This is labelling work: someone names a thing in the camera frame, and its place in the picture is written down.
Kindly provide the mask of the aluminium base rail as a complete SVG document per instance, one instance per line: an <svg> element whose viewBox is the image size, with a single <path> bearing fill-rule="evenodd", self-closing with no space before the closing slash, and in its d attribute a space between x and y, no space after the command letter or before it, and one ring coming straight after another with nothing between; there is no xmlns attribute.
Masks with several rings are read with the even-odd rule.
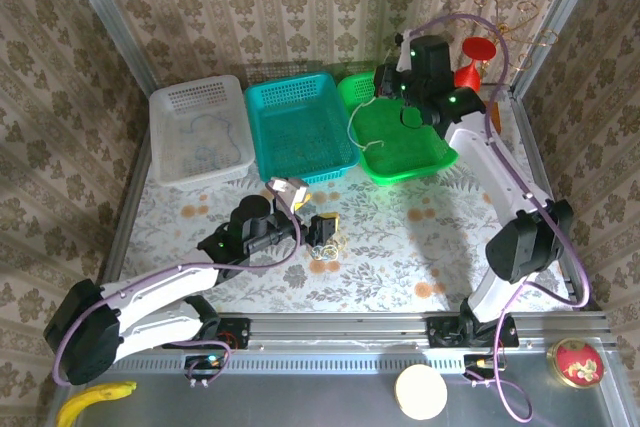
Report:
<svg viewBox="0 0 640 427"><path fill-rule="evenodd" d="M249 313L250 340L281 339L311 341L364 340L425 343L433 318L453 323L452 312L424 313ZM514 313L516 332L522 345L553 343L564 338L599 341L612 347L616 335L601 312L554 311Z"/></svg>

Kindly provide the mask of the grey metal shelf plate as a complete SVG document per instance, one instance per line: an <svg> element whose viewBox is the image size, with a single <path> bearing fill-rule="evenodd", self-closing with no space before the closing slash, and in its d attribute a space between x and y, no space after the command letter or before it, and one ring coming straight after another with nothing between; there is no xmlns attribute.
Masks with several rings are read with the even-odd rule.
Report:
<svg viewBox="0 0 640 427"><path fill-rule="evenodd" d="M135 381L136 390L87 407L73 427L640 427L612 352L603 382L588 389L557 380L541 349L510 353L501 387L467 379L461 355L239 352L212 382L185 376L191 356L161 351L116 363L102 381ZM445 409L431 420L409 418L395 399L397 377L416 364L447 385Z"/></svg>

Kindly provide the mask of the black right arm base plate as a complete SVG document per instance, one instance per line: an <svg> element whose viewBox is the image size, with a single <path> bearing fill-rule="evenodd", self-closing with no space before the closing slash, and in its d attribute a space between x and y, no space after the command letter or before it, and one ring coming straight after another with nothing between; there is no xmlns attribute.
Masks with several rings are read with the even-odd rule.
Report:
<svg viewBox="0 0 640 427"><path fill-rule="evenodd" d="M494 344L498 321L478 323L463 316L434 316L426 320L426 327L431 348L488 348ZM516 324L511 315L503 320L498 345L519 346Z"/></svg>

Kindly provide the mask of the aluminium side rail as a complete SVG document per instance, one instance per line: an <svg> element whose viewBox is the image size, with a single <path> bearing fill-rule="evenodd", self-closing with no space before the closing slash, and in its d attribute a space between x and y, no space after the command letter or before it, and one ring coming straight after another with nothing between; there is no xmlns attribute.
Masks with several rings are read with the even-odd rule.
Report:
<svg viewBox="0 0 640 427"><path fill-rule="evenodd" d="M507 98L510 102L516 125L521 136L521 141L527 154L533 179L545 192L554 198L551 183L524 104L522 100L511 90L507 91ZM592 297L591 284L587 277L584 265L579 259L575 245L569 239L569 234L566 234L566 238L569 242L569 246L564 247L564 251L560 259L560 266L567 278L566 283L571 287L571 296L575 300L580 300L584 294L587 294L586 304L583 307L575 307L575 310L598 312L600 311L600 306Z"/></svg>
<svg viewBox="0 0 640 427"><path fill-rule="evenodd" d="M98 275L99 285L115 282L121 275L150 164L150 132L147 131L131 174L109 254Z"/></svg>

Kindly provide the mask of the white plastic basket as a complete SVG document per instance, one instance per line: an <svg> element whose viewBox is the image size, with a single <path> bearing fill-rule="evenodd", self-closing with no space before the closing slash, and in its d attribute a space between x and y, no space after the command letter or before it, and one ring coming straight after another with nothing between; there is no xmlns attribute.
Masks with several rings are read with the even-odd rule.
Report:
<svg viewBox="0 0 640 427"><path fill-rule="evenodd" d="M151 168L163 187L192 191L245 177L255 161L239 79L212 76L149 98Z"/></svg>

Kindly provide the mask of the round red gold tin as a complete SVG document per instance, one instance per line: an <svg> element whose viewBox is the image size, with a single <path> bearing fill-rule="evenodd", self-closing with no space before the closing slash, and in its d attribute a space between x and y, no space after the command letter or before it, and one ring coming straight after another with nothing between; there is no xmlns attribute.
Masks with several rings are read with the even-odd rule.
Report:
<svg viewBox="0 0 640 427"><path fill-rule="evenodd" d="M575 389L597 386L606 373L599 352L583 339L557 341L547 351L546 358L556 379Z"/></svg>

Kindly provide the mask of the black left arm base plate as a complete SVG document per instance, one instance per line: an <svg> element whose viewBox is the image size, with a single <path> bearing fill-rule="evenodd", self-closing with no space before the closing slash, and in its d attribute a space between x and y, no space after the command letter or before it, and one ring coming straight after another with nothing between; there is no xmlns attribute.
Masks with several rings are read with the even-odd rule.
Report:
<svg viewBox="0 0 640 427"><path fill-rule="evenodd" d="M205 328L202 340L225 342L232 350L246 350L251 334L251 320L247 317L222 318L215 326Z"/></svg>

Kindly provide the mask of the red goblet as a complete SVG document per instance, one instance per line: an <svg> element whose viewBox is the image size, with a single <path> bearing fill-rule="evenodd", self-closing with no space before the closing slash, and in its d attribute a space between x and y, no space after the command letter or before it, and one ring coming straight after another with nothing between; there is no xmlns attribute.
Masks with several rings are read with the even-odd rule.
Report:
<svg viewBox="0 0 640 427"><path fill-rule="evenodd" d="M454 85L457 88L467 87L478 93L481 76L477 64L491 61L496 56L496 46L486 38L469 37L462 43L462 52L470 59L470 63L455 71Z"/></svg>

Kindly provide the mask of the floral table cover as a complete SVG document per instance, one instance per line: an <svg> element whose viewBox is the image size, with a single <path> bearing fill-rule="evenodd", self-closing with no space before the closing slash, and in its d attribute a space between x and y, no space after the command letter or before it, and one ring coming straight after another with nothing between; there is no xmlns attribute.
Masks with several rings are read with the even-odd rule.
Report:
<svg viewBox="0 0 640 427"><path fill-rule="evenodd" d="M239 201L263 194L256 168L242 179L182 191L147 177L121 276L188 258ZM314 184L304 217L340 214L341 249L315 259L290 241L263 251L243 272L206 292L221 312L454 311L487 271L486 243L500 225L489 195L464 162L388 186L360 167Z"/></svg>

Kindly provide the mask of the green plastic basket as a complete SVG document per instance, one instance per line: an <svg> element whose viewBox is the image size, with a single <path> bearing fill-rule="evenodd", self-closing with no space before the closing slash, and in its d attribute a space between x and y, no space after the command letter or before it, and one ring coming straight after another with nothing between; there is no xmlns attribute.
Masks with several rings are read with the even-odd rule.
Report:
<svg viewBox="0 0 640 427"><path fill-rule="evenodd" d="M401 100L376 98L371 72L351 75L338 84L351 121L351 136L361 149L361 166L379 185L390 185L445 170L457 152L430 126L420 125L419 112Z"/></svg>

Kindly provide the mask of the cream round lid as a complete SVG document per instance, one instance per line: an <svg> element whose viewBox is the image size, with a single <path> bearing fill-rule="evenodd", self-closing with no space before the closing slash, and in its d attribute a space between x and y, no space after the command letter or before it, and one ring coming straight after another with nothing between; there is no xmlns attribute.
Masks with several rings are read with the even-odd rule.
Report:
<svg viewBox="0 0 640 427"><path fill-rule="evenodd" d="M448 389L443 376L433 367L416 364L404 369L394 384L401 411L416 421L431 420L444 409Z"/></svg>

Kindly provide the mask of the aluminium frame post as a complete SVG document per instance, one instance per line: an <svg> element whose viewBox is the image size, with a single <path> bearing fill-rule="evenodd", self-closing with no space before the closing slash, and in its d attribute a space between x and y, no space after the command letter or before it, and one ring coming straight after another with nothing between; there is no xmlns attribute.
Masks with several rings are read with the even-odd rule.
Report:
<svg viewBox="0 0 640 427"><path fill-rule="evenodd" d="M89 0L129 70L147 97L157 89L157 82L142 49L134 39L116 0Z"/></svg>
<svg viewBox="0 0 640 427"><path fill-rule="evenodd" d="M579 0L554 0L541 24L537 42L541 42L541 35L545 30L560 33ZM522 99L536 77L540 74L543 63L550 53L550 47L536 45L530 50L532 65L523 73L516 74L511 84L511 93L515 99Z"/></svg>

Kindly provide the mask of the small black connector box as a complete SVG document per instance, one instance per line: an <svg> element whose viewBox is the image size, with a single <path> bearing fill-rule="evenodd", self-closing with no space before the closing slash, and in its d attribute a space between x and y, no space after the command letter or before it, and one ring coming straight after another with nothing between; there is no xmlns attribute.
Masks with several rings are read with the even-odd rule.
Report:
<svg viewBox="0 0 640 427"><path fill-rule="evenodd" d="M491 380L495 378L495 362L490 355L464 355L463 375L469 380Z"/></svg>
<svg viewBox="0 0 640 427"><path fill-rule="evenodd" d="M229 354L208 354L191 356L186 359L185 376L189 380L212 382L227 368Z"/></svg>

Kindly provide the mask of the teal plastic basket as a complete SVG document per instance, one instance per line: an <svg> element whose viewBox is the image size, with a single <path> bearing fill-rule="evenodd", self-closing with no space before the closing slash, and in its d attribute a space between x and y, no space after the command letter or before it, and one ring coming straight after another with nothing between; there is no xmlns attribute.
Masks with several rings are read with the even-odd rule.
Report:
<svg viewBox="0 0 640 427"><path fill-rule="evenodd" d="M309 184L344 176L360 160L333 77L307 73L250 86L245 92L260 178Z"/></svg>

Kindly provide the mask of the yellow banana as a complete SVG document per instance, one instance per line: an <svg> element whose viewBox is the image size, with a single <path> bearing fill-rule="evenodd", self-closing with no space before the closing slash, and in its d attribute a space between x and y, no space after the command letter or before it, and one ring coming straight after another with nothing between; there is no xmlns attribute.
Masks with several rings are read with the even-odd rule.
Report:
<svg viewBox="0 0 640 427"><path fill-rule="evenodd" d="M59 409L55 427L73 427L77 417L89 406L116 401L130 396L137 388L135 381L102 383L69 398Z"/></svg>

